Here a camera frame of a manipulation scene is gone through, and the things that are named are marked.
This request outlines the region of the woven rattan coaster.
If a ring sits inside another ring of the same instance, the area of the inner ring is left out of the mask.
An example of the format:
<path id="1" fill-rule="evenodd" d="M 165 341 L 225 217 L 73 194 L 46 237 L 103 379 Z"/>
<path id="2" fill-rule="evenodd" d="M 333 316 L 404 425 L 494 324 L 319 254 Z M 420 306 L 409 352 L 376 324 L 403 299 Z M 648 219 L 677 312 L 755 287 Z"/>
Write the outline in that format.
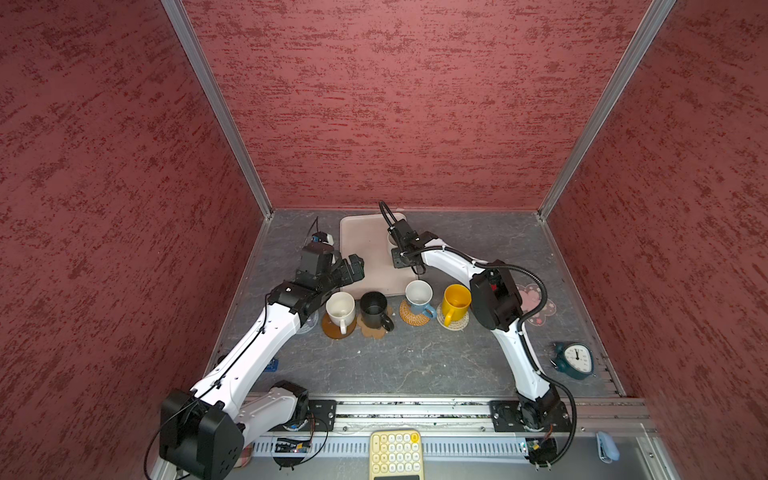
<path id="1" fill-rule="evenodd" d="M 414 327 L 424 326 L 430 321 L 430 318 L 425 314 L 414 314 L 406 300 L 400 303 L 399 316 L 405 323 Z"/>

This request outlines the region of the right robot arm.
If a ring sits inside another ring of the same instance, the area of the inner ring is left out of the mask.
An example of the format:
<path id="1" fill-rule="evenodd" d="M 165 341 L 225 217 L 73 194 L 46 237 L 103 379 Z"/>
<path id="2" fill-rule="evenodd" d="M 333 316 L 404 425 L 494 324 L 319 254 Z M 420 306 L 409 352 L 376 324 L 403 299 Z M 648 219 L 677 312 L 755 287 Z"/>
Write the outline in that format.
<path id="1" fill-rule="evenodd" d="M 400 263 L 436 268 L 468 287 L 476 320 L 495 336 L 512 371 L 519 422 L 528 430 L 540 431 L 568 415 L 575 427 L 577 405 L 573 394 L 546 375 L 526 332 L 527 320 L 539 313 L 548 300 L 543 281 L 517 265 L 476 259 L 431 232 L 419 234 L 404 219 L 387 217 L 385 222 Z M 530 277 L 540 290 L 539 303 L 529 311 L 523 309 L 514 272 Z"/>

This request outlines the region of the pink flower coaster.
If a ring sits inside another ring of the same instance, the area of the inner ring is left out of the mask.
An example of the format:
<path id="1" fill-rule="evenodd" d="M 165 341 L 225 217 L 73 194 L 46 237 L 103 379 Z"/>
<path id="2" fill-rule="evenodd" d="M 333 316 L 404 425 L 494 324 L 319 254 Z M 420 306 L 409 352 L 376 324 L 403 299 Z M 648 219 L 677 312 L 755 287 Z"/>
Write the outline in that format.
<path id="1" fill-rule="evenodd" d="M 525 313 L 537 307 L 541 301 L 541 289 L 536 284 L 517 285 L 522 298 L 522 309 Z M 557 313 L 555 303 L 548 299 L 544 307 L 534 316 L 527 319 L 527 322 L 536 327 L 546 324 L 547 320 Z"/>

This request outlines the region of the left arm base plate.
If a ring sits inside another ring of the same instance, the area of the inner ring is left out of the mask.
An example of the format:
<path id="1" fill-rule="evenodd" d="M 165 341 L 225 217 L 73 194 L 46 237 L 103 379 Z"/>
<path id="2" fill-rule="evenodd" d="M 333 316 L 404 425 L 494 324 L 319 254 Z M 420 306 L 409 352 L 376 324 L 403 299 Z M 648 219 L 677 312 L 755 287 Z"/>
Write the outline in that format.
<path id="1" fill-rule="evenodd" d="M 308 432 L 319 430 L 320 432 L 334 429 L 338 401 L 328 399 L 310 399 L 308 402 L 308 414 L 302 423 L 293 425 L 277 425 L 270 432 Z"/>

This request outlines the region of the brown paw coaster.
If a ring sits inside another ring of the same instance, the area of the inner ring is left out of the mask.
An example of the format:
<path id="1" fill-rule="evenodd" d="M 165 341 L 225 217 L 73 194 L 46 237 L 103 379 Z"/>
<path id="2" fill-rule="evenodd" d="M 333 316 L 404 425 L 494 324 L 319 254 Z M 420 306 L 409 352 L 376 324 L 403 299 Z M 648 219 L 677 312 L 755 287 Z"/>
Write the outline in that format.
<path id="1" fill-rule="evenodd" d="M 362 335 L 366 338 L 380 340 L 388 334 L 388 331 L 384 328 L 368 327 L 362 319 L 359 319 L 357 323 L 358 327 L 361 329 Z"/>

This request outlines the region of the brown glossy coaster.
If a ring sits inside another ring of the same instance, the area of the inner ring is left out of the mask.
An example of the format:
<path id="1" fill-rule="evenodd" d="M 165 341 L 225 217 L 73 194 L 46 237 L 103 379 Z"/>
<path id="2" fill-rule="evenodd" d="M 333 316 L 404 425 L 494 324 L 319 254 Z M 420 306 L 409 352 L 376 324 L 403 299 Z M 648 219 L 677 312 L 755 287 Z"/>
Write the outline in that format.
<path id="1" fill-rule="evenodd" d="M 350 336 L 354 332 L 356 326 L 357 319 L 354 318 L 346 327 L 346 332 L 343 333 L 341 328 L 332 321 L 332 318 L 328 314 L 325 314 L 321 321 L 321 328 L 324 334 L 334 340 L 340 340 Z"/>

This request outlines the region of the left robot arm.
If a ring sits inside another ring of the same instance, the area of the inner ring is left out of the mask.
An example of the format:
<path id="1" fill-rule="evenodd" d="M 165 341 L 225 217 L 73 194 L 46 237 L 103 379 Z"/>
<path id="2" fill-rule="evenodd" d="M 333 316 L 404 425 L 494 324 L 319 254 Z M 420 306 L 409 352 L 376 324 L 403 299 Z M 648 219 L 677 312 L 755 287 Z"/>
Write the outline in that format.
<path id="1" fill-rule="evenodd" d="M 246 335 L 188 391 L 174 389 L 161 405 L 153 444 L 160 459 L 198 479 L 224 479 L 243 449 L 271 428 L 302 423 L 305 389 L 279 382 L 246 398 L 281 347 L 340 288 L 362 280 L 364 261 L 337 256 L 329 236 L 316 233 L 301 250 L 295 276 L 275 286 Z"/>

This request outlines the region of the yellow mug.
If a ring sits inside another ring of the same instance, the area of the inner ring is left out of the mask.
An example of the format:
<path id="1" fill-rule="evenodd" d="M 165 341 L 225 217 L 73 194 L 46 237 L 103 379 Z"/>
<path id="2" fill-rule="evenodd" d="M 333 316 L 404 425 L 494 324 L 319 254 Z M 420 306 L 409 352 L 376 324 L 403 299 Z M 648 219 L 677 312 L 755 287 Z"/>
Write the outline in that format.
<path id="1" fill-rule="evenodd" d="M 465 286 L 453 284 L 447 287 L 440 306 L 440 310 L 445 316 L 445 323 L 450 324 L 454 320 L 460 320 L 469 312 L 471 301 L 471 292 Z"/>

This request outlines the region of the lavender mug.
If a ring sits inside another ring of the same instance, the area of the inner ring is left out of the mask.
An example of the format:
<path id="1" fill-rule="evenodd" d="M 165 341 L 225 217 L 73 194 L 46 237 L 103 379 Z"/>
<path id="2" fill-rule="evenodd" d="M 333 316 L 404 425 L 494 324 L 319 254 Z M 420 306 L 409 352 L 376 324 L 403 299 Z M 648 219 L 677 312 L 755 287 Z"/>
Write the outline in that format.
<path id="1" fill-rule="evenodd" d="M 307 317 L 306 322 L 300 327 L 297 333 L 300 335 L 303 335 L 311 332 L 317 325 L 319 318 L 320 318 L 320 312 L 319 311 L 313 312 L 310 316 Z"/>

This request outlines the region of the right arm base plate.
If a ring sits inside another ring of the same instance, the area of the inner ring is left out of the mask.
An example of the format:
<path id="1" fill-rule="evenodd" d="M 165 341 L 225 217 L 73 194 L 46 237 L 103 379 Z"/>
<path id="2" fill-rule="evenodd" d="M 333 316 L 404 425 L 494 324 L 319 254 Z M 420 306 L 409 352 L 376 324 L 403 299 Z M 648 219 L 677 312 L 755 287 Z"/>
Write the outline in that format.
<path id="1" fill-rule="evenodd" d="M 544 408 L 535 402 L 494 400 L 489 408 L 495 432 L 565 433 L 572 427 L 562 401 Z"/>

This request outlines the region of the white mug front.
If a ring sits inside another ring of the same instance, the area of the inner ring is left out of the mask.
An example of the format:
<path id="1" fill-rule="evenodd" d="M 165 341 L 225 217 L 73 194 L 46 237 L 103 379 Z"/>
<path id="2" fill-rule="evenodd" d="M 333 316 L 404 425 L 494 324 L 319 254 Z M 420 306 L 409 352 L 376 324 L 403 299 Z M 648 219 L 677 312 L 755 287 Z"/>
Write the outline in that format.
<path id="1" fill-rule="evenodd" d="M 355 299 L 347 292 L 334 293 L 326 303 L 326 313 L 345 333 L 346 327 L 356 318 Z"/>

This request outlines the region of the blue floral mug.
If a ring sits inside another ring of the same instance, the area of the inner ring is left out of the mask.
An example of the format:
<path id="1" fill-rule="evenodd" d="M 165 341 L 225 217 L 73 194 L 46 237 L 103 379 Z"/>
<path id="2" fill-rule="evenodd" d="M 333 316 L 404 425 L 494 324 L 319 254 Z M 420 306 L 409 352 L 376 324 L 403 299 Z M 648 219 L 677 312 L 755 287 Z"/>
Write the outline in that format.
<path id="1" fill-rule="evenodd" d="M 423 315 L 428 319 L 436 317 L 436 310 L 431 305 L 432 287 L 423 280 L 411 281 L 405 288 L 405 300 L 408 310 L 413 315 Z"/>

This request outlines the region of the black mug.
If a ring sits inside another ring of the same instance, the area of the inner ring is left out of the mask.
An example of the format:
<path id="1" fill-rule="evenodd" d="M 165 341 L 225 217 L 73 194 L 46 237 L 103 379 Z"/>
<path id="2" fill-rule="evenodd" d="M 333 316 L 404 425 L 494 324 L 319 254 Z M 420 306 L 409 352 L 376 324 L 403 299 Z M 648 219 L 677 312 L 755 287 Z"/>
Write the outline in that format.
<path id="1" fill-rule="evenodd" d="M 363 323 L 374 330 L 391 332 L 394 322 L 388 314 L 387 297 L 378 291 L 370 291 L 360 298 Z"/>

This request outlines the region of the white braided coaster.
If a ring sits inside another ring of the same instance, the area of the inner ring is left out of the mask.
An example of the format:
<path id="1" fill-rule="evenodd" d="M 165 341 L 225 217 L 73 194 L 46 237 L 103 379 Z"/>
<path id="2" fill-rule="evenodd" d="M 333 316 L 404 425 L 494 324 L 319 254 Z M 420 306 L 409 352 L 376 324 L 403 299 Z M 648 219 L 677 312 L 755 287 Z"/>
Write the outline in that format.
<path id="1" fill-rule="evenodd" d="M 437 310 L 436 320 L 440 326 L 450 331 L 464 330 L 470 321 L 470 312 L 467 312 L 460 320 L 454 320 L 450 324 L 445 323 L 445 316 L 440 309 Z"/>

